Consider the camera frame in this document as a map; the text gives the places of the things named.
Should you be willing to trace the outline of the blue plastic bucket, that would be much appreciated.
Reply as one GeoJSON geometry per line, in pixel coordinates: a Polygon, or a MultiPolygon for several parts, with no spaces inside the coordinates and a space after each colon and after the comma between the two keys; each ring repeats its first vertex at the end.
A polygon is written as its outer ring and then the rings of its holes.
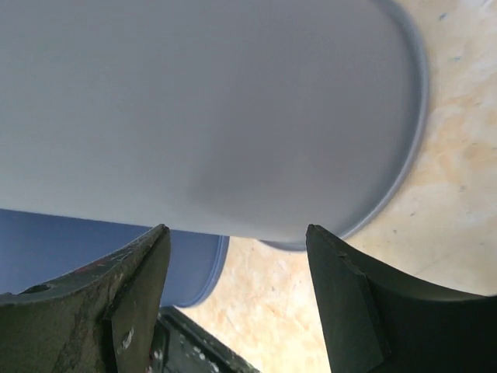
{"type": "MultiPolygon", "coordinates": [[[[1,212],[1,291],[13,294],[115,252],[148,231],[137,225],[1,212]]],[[[172,230],[163,306],[188,308],[214,290],[229,238],[172,230]]]]}

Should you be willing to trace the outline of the light grey smooth bucket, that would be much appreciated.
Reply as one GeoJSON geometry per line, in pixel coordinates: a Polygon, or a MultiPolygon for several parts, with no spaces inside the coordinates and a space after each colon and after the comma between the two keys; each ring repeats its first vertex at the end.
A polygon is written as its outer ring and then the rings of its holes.
{"type": "Polygon", "coordinates": [[[1,206],[299,249],[405,181],[429,106],[396,1],[3,1],[1,206]]]}

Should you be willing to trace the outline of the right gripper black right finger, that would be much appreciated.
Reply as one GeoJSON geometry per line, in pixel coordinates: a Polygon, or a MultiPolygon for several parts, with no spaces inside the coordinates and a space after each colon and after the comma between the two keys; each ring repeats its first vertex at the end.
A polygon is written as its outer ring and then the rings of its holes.
{"type": "Polygon", "coordinates": [[[306,247],[334,372],[494,372],[496,299],[446,288],[318,225],[306,247]]]}

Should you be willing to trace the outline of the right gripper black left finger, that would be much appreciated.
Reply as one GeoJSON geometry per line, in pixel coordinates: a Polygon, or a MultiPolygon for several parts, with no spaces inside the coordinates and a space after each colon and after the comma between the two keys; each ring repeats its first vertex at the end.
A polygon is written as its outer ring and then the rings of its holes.
{"type": "Polygon", "coordinates": [[[3,372],[145,372],[171,252],[164,225],[1,296],[3,372]]]}

